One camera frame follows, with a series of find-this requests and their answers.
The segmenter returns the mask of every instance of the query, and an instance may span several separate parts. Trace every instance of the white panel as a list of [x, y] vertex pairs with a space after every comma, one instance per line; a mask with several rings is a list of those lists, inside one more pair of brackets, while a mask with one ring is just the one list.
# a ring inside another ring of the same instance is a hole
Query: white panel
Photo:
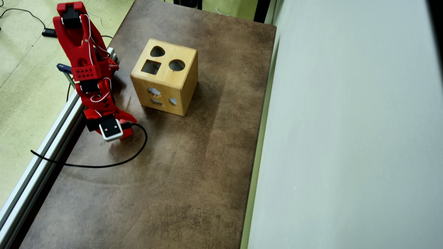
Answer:
[[425, 1], [286, 0], [280, 16], [249, 248], [442, 248]]

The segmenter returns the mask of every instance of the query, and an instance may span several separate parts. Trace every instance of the black power adapter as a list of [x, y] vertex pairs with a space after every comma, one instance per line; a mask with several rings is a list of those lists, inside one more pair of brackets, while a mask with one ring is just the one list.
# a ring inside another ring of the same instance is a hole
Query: black power adapter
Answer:
[[55, 29], [53, 29], [53, 28], [43, 29], [42, 35], [57, 38], [57, 34], [55, 33]]

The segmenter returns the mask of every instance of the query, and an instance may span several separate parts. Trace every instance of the black cable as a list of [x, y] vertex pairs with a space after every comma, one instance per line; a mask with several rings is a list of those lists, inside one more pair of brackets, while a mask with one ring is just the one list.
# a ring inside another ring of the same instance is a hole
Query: black cable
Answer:
[[16, 9], [16, 8], [7, 9], [7, 10], [5, 10], [5, 11], [1, 14], [0, 18], [2, 18], [2, 16], [3, 16], [3, 15], [6, 13], [6, 11], [8, 11], [8, 10], [21, 10], [21, 11], [26, 11], [26, 12], [28, 12], [31, 16], [37, 18], [37, 20], [39, 20], [39, 21], [43, 24], [43, 27], [46, 28], [45, 23], [43, 23], [43, 21], [40, 20], [40, 18], [38, 18], [37, 16], [33, 15], [29, 10], [25, 10], [25, 9]]
[[69, 90], [71, 89], [71, 83], [69, 83], [69, 86], [68, 86], [68, 94], [66, 94], [66, 103], [68, 102], [68, 99], [69, 99]]
[[[141, 125], [139, 125], [139, 124], [137, 124], [137, 123], [131, 123], [131, 126], [138, 126], [138, 127], [140, 127], [140, 128], [143, 130], [143, 132], [144, 132], [144, 142], [143, 142], [143, 145], [141, 146], [140, 150], [139, 150], [135, 155], [133, 155], [131, 158], [129, 158], [129, 159], [123, 161], [123, 162], [114, 163], [114, 164], [109, 164], [109, 165], [101, 165], [101, 166], [80, 165], [80, 164], [70, 164], [70, 163], [63, 163], [63, 165], [71, 166], [71, 167], [78, 167], [78, 168], [91, 168], [91, 169], [92, 169], [92, 168], [109, 168], [109, 167], [114, 167], [114, 166], [122, 165], [122, 164], [125, 164], [125, 163], [131, 161], [132, 159], [136, 158], [136, 157], [142, 152], [142, 150], [144, 149], [144, 147], [145, 147], [145, 145], [146, 145], [146, 142], [148, 141], [148, 134], [146, 133], [146, 130], [144, 129], [143, 126], [141, 126]], [[44, 157], [44, 156], [42, 156], [42, 155], [39, 155], [39, 154], [37, 154], [37, 153], [36, 153], [35, 151], [33, 151], [33, 150], [31, 150], [31, 152], [32, 152], [34, 155], [38, 156], [39, 158], [41, 158], [41, 159], [43, 159], [43, 160], [46, 160], [46, 161], [48, 161], [48, 162], [50, 162], [50, 163], [61, 163], [61, 162], [54, 161], [54, 160], [51, 160], [51, 159], [49, 159], [49, 158], [46, 158], [46, 157]]]

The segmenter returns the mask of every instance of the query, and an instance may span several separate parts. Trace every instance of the brown table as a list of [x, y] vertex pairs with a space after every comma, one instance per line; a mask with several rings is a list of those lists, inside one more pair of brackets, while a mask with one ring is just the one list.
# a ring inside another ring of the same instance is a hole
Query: brown table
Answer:
[[[22, 248], [238, 248], [276, 27], [157, 0], [136, 0], [110, 46], [118, 106], [148, 131], [133, 161], [64, 167]], [[131, 73], [146, 42], [198, 50], [199, 83], [185, 117], [140, 106]], [[68, 163], [131, 157], [137, 127], [105, 143], [86, 129]]]

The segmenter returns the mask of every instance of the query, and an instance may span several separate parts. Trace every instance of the wooden cube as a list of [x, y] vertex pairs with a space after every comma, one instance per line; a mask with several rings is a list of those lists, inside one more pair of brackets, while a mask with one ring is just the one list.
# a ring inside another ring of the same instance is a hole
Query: wooden cube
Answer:
[[198, 81], [197, 50], [149, 39], [131, 80], [141, 105], [185, 116]]

